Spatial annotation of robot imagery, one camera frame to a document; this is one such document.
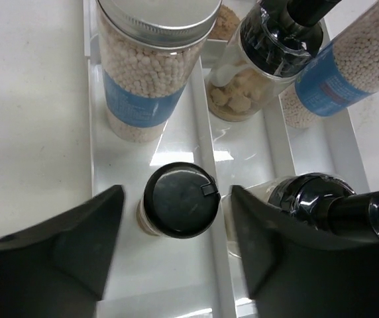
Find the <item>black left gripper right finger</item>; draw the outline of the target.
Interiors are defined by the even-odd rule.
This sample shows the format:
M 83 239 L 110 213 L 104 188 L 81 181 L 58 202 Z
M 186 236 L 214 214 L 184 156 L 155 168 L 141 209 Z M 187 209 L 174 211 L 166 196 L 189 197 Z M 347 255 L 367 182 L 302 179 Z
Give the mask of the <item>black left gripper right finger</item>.
M 315 230 L 239 185 L 231 213 L 259 317 L 379 317 L 379 242 Z

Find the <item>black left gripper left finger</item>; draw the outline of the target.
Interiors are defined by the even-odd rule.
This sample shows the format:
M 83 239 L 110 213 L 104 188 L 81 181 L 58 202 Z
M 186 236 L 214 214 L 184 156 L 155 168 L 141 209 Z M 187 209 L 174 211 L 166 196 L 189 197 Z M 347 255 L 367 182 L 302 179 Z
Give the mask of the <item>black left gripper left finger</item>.
M 93 317 L 103 298 L 125 192 L 114 185 L 0 238 L 0 317 Z

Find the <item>black stopper jar white contents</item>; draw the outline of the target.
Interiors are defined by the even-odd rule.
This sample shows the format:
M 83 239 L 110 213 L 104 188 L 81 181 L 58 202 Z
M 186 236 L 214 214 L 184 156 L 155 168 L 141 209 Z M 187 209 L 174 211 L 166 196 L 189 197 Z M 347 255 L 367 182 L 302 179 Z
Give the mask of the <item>black stopper jar white contents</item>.
M 315 230 L 379 242 L 379 191 L 357 193 L 342 178 L 319 172 L 285 176 L 246 190 Z

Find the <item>black cap spice bottle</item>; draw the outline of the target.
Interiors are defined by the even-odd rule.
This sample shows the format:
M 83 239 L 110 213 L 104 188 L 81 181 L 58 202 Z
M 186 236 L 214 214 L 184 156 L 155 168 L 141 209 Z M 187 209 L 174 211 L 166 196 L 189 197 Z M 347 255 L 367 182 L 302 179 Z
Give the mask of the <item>black cap spice bottle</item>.
M 214 222 L 221 196 L 214 177 L 188 162 L 172 162 L 148 179 L 136 209 L 148 235 L 190 239 Z

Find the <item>black stopper jar brown contents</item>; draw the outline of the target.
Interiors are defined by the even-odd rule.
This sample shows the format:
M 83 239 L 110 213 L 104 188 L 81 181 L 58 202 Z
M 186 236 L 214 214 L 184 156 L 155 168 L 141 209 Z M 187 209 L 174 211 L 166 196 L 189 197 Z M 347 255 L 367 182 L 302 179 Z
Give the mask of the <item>black stopper jar brown contents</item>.
M 321 19 L 337 1 L 259 1 L 239 23 L 205 80 L 209 110 L 241 122 L 267 106 L 316 57 Z

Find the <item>white cap blue label jar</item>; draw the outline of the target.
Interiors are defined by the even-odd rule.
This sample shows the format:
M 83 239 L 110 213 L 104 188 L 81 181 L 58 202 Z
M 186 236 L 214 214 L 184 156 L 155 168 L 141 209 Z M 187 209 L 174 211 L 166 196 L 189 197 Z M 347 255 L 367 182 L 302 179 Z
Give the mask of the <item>white cap blue label jar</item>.
M 107 119 L 131 142 L 164 131 L 199 60 L 221 1 L 97 2 Z

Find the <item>pink cap spice jar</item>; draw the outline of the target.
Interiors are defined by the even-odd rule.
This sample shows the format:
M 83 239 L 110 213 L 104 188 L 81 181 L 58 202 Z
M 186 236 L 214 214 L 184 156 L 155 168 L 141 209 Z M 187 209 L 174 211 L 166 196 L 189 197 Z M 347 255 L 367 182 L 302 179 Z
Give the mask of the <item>pink cap spice jar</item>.
M 228 41 L 240 23 L 237 14 L 228 6 L 221 5 L 213 30 L 208 39 Z

